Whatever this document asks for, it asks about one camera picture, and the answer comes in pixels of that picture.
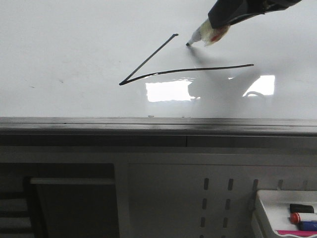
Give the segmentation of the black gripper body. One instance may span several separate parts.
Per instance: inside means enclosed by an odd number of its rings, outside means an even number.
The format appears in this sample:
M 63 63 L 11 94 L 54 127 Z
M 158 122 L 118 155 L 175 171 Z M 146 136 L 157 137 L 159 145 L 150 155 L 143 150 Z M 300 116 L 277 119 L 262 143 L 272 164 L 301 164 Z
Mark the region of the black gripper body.
M 265 0 L 263 2 L 265 12 L 286 10 L 301 2 L 301 0 Z

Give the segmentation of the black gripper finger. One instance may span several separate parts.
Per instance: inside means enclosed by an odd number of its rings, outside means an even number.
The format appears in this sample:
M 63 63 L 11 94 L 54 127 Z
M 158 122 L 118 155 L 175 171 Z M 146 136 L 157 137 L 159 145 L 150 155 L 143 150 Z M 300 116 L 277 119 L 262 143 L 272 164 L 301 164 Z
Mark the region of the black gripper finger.
M 218 0 L 208 13 L 213 29 L 264 14 L 264 0 Z

